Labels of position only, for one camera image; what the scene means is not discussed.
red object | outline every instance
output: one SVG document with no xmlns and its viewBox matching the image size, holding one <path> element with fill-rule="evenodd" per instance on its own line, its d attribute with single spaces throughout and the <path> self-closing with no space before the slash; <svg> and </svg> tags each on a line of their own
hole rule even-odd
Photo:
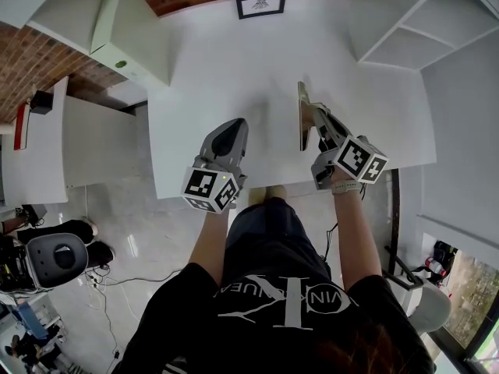
<svg viewBox="0 0 499 374">
<path fill-rule="evenodd" d="M 24 150 L 28 133 L 28 118 L 30 106 L 23 104 L 17 109 L 16 133 L 14 135 L 14 150 Z"/>
</svg>

shelf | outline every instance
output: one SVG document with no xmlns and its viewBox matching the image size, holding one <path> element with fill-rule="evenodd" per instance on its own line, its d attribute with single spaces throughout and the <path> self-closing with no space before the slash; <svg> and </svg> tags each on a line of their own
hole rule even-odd
<svg viewBox="0 0 499 374">
<path fill-rule="evenodd" d="M 480 0 L 427 0 L 402 27 L 461 48 L 499 28 L 499 20 Z"/>
<path fill-rule="evenodd" d="M 452 51 L 451 47 L 439 41 L 398 28 L 370 54 L 366 62 L 422 69 Z"/>
</svg>

hand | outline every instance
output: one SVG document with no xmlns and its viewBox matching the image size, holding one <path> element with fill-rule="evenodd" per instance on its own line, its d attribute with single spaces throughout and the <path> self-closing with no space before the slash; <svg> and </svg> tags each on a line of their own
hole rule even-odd
<svg viewBox="0 0 499 374">
<path fill-rule="evenodd" d="M 352 180 L 352 176 L 345 173 L 340 167 L 335 166 L 331 175 L 331 183 L 339 182 L 340 180 Z"/>
</svg>

black t-shirt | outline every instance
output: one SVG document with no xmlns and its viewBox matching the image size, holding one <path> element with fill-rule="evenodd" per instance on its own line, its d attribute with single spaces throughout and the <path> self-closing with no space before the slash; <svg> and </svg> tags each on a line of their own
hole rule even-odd
<svg viewBox="0 0 499 374">
<path fill-rule="evenodd" d="M 154 294 L 113 373 L 366 372 L 374 359 L 389 372 L 392 355 L 433 373 L 385 279 L 345 293 L 309 242 L 246 236 L 225 254 L 220 289 L 191 263 Z"/>
</svg>

person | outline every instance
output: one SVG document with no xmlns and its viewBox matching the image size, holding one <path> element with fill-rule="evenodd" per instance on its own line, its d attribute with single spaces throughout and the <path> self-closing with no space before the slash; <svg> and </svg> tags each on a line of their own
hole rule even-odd
<svg viewBox="0 0 499 374">
<path fill-rule="evenodd" d="M 2 227 L 0 228 L 2 236 L 12 235 L 14 239 L 26 245 L 33 238 L 42 235 L 71 233 L 78 236 L 87 245 L 88 268 L 106 265 L 115 258 L 114 251 L 108 245 L 102 241 L 92 242 L 98 234 L 98 229 L 88 219 L 82 218 L 80 220 L 66 221 L 59 226 L 53 227 L 19 230 L 28 223 L 34 226 L 38 222 L 38 218 L 30 205 L 23 205 L 23 208 L 23 212 L 19 216 L 2 222 Z"/>
<path fill-rule="evenodd" d="M 54 349 L 44 356 L 42 356 L 42 348 L 57 336 L 59 330 L 60 328 L 56 325 L 50 326 L 47 329 L 48 335 L 43 340 L 38 340 L 27 332 L 23 338 L 19 338 L 19 335 L 14 335 L 10 346 L 5 347 L 5 353 L 14 358 L 21 358 L 25 365 L 29 367 L 42 362 L 48 368 L 55 368 L 53 361 L 61 353 L 59 347 L 55 345 Z"/>
<path fill-rule="evenodd" d="M 335 168 L 331 180 L 351 178 Z M 381 276 L 359 192 L 332 197 L 345 290 L 331 281 L 284 189 L 260 194 L 228 236 L 228 211 L 207 213 L 187 266 L 148 302 L 113 374 L 433 373 Z"/>
</svg>

